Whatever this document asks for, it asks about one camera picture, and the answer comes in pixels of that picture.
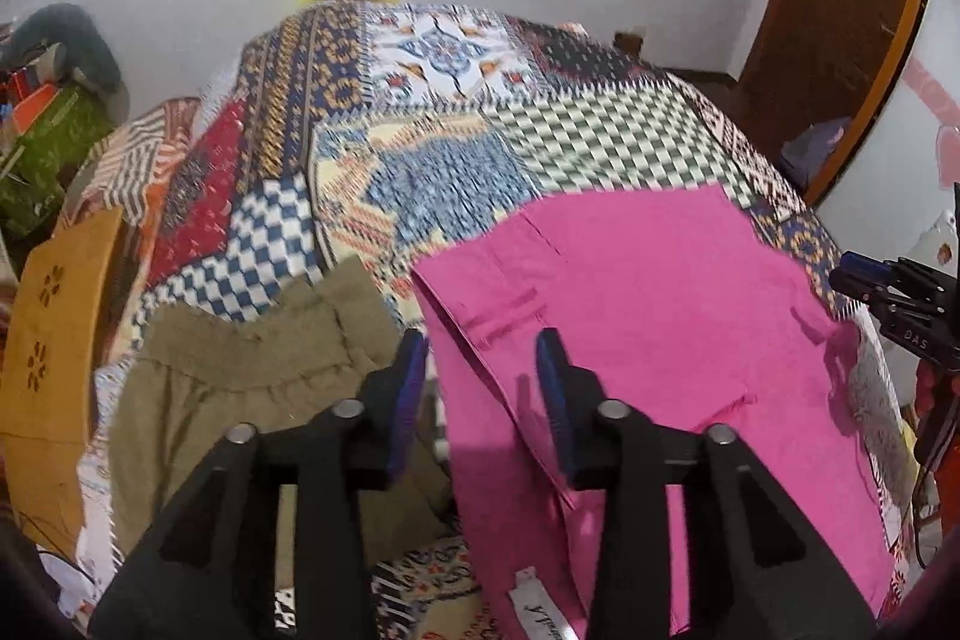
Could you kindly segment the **pink pants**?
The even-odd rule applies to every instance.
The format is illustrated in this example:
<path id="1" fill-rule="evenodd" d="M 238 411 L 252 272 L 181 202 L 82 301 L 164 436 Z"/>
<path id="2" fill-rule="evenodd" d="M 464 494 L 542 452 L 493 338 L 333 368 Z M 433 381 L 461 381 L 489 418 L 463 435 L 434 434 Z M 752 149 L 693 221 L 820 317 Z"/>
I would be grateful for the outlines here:
<path id="1" fill-rule="evenodd" d="M 545 328 L 654 422 L 736 429 L 867 603 L 884 603 L 892 554 L 848 401 L 861 335 L 720 188 L 542 198 L 421 260 L 412 283 L 473 570 L 506 637 L 523 635 L 523 570 L 583 630 L 601 542 L 604 499 L 571 491 L 556 463 L 535 377 Z"/>

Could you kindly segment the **white sliding wardrobe door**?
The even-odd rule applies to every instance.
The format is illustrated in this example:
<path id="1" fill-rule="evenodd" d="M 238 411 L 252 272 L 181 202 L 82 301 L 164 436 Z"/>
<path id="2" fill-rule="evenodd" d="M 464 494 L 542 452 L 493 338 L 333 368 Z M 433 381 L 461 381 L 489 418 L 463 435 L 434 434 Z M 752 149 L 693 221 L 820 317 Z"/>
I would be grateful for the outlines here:
<path id="1" fill-rule="evenodd" d="M 889 99 L 817 214 L 843 250 L 958 265 L 958 0 L 928 0 Z"/>

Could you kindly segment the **orange garment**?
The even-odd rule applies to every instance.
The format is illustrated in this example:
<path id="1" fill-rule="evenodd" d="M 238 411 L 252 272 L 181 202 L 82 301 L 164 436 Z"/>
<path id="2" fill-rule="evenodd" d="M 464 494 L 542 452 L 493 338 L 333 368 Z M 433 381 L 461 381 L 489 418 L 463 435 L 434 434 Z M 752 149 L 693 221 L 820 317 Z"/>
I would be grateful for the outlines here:
<path id="1" fill-rule="evenodd" d="M 928 437 L 934 443 L 944 440 L 940 429 L 946 425 L 950 406 L 958 406 L 958 375 L 947 374 L 946 370 L 921 359 L 916 370 L 914 398 L 914 409 L 919 416 L 919 435 Z M 946 443 L 946 450 L 940 455 L 934 477 L 939 492 L 942 531 L 950 533 L 957 528 L 960 513 L 958 427 L 953 427 L 953 434 Z"/>

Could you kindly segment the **olive green pants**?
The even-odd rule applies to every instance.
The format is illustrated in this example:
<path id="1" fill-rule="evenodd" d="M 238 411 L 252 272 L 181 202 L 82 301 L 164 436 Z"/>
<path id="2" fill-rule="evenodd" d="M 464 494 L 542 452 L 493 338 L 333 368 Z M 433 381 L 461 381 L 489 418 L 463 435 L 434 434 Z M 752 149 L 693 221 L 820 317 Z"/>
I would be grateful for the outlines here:
<path id="1" fill-rule="evenodd" d="M 298 278 L 251 321 L 164 304 L 128 370 L 107 441 L 117 548 L 130 554 L 229 427 L 306 424 L 391 364 L 400 341 L 368 269 Z"/>

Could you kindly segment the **green storage bag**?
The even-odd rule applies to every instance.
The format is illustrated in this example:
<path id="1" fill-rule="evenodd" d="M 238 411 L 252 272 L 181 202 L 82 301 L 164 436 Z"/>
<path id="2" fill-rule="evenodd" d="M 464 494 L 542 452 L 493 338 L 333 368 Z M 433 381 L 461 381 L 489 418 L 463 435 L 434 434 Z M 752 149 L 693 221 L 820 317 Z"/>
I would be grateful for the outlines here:
<path id="1" fill-rule="evenodd" d="M 57 91 L 2 161 L 2 226 L 29 236 L 59 211 L 89 151 L 112 131 L 109 113 L 82 86 Z"/>

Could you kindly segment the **patchwork patterned bedspread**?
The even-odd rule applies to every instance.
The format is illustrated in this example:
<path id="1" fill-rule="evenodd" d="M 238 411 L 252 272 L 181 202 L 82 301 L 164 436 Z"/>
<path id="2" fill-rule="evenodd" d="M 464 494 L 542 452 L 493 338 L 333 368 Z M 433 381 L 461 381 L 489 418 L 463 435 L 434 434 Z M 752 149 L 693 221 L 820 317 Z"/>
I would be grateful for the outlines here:
<path id="1" fill-rule="evenodd" d="M 908 479 L 880 339 L 828 287 L 839 252 L 786 179 L 701 89 L 587 35 L 457 5 L 329 0 L 254 37 L 197 97 L 96 143 L 62 227 L 119 209 L 132 286 L 94 372 L 98 427 L 78 464 L 78 560 L 96 591 L 121 568 L 109 427 L 163 305 L 236 326 L 281 289 L 355 257 L 400 326 L 420 323 L 413 265 L 553 193 L 719 185 L 796 260 L 828 314 L 859 328 L 844 408 L 871 466 L 884 551 L 871 603 L 907 591 Z"/>

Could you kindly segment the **wooden wardrobe frame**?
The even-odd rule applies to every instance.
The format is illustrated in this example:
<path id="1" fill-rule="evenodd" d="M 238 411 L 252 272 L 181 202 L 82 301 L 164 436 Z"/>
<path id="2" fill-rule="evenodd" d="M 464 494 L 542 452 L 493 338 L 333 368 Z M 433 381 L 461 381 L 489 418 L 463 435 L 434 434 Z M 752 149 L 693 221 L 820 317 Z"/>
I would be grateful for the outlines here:
<path id="1" fill-rule="evenodd" d="M 778 156 L 807 128 L 850 124 L 800 189 L 811 205 L 836 182 L 884 107 L 926 0 L 770 0 L 739 78 L 739 127 Z"/>

